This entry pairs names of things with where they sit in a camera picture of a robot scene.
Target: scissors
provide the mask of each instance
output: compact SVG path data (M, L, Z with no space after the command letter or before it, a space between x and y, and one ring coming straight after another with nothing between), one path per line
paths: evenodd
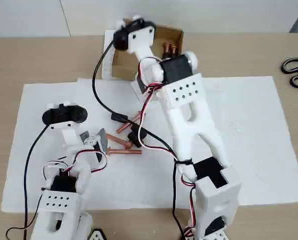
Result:
M291 69L287 69L286 66L289 64L289 63L298 63L298 57L294 57L294 58L290 58L286 61L284 61L281 65L281 71L284 73L284 74L294 74L294 73L298 73L298 66L297 67L294 67L294 68L291 68ZM298 89L298 83L296 83L296 81L298 80L298 75L295 75L293 76L291 79L290 79L290 85L293 86L294 88L297 88Z

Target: metal bolt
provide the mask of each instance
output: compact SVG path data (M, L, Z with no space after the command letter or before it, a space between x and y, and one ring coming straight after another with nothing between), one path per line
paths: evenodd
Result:
M137 121L138 119L140 119L140 116L141 116L141 112L138 111L138 114L136 114L133 118L132 118L132 121L135 122ZM118 128L116 130L116 132L119 134L120 132L122 132L124 129L127 129L129 126L131 126L131 124L128 122L126 124L124 124L122 127Z
M128 150L128 149L112 149L107 148L107 155L111 154L142 154L141 150Z
M172 46L172 44L169 41L165 41L163 43L164 52L163 52L162 59L167 59L167 58L171 57L171 52L170 52L171 46Z
M171 57L172 58L177 56L177 49L178 49L177 46L175 46L175 45L171 46Z
M125 146L125 149L130 149L132 147L132 143L131 142L124 141L124 140L122 140L122 139L120 139L120 138L118 138L116 136L111 135L111 134L108 134L107 133L107 138L110 139L110 140L112 140L112 141L114 141L114 142L116 142L116 143L119 143L119 144Z

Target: white paper sheet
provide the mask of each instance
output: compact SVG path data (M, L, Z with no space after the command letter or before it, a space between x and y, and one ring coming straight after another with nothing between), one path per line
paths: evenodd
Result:
M298 202L298 164L272 78L205 78L204 84L215 124L222 132L229 159L243 182L240 205ZM97 81L97 91L103 102L120 113L131 116L141 108L128 82L100 80ZM115 134L120 124L111 121L110 114L95 101L91 81L79 81L75 93L72 100L89 112L81 130L95 132L104 127L108 133ZM41 115L45 105L61 101L59 95L64 100L71 100L67 96L72 97L71 94L66 96L63 88L56 84L34 84L24 88L3 195L4 211L23 211L22 182L26 155L43 128ZM171 143L171 134L159 103L153 102L148 107L144 127ZM125 138L127 133L123 132L120 137ZM37 144L29 166L31 210L36 206L39 188L43 184L43 162L63 154L60 146L52 148L46 144L45 138ZM193 153L195 162L210 156L208 147L199 138L196 140L194 144L203 145L203 148ZM150 137L145 141L157 144ZM109 145L120 148L112 142ZM89 198L87 207L169 208L172 203L172 167L171 157L160 151L143 149L142 155L111 155L107 169L91 178L91 186L86 192ZM177 185L177 207L187 208L188 189L179 182Z

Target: wooden table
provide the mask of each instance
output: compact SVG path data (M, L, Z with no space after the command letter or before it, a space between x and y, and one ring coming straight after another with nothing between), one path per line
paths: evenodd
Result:
M298 34L186 35L183 44L197 54L205 77L274 76L298 159L298 89L279 70L284 59L298 57ZM102 36L0 39L0 203L23 84L90 78L102 47ZM188 212L177 214L186 223ZM178 236L170 209L95 211L93 218L109 240ZM9 226L22 224L23 214L0 211L0 240ZM231 240L298 240L298 203L240 207L227 234Z

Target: wire connector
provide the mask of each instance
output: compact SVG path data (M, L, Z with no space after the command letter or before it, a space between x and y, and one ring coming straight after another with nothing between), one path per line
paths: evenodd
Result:
M126 124L128 122L128 116L114 112L111 114L111 120Z
M138 148L140 148L142 145L139 142L138 139L138 131L139 131L139 125L138 124L132 124L131 127L132 132L130 132L128 134L128 139L130 140L130 142L132 142L135 146L137 146ZM144 139L147 136L148 132L144 129L141 128L140 130L140 139Z

